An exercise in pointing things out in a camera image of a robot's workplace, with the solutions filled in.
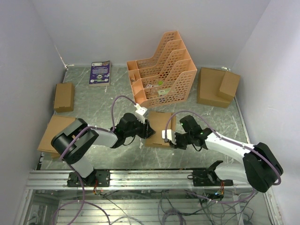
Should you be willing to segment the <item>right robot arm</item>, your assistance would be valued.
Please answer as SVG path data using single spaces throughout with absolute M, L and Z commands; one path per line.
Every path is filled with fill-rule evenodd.
M 284 171 L 268 145 L 238 142 L 211 128 L 203 129 L 191 115 L 182 118 L 180 123 L 185 131 L 183 134 L 171 129 L 162 131 L 162 138 L 170 146 L 185 150 L 192 145 L 198 151 L 214 150 L 237 161 L 226 164 L 223 160 L 217 160 L 208 168 L 194 169 L 188 176 L 194 186 L 217 186 L 222 183 L 231 186 L 233 181 L 240 181 L 265 193 L 271 186 L 280 184 Z

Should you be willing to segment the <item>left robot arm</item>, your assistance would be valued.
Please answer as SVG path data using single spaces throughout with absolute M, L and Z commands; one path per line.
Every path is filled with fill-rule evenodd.
M 109 130 L 91 126 L 78 118 L 51 140 L 51 145 L 74 171 L 69 174 L 67 186 L 108 187 L 110 172 L 94 168 L 85 157 L 92 145 L 116 149 L 125 140 L 136 136 L 148 139 L 155 134 L 149 120 L 143 116 L 125 113 L 119 123 Z

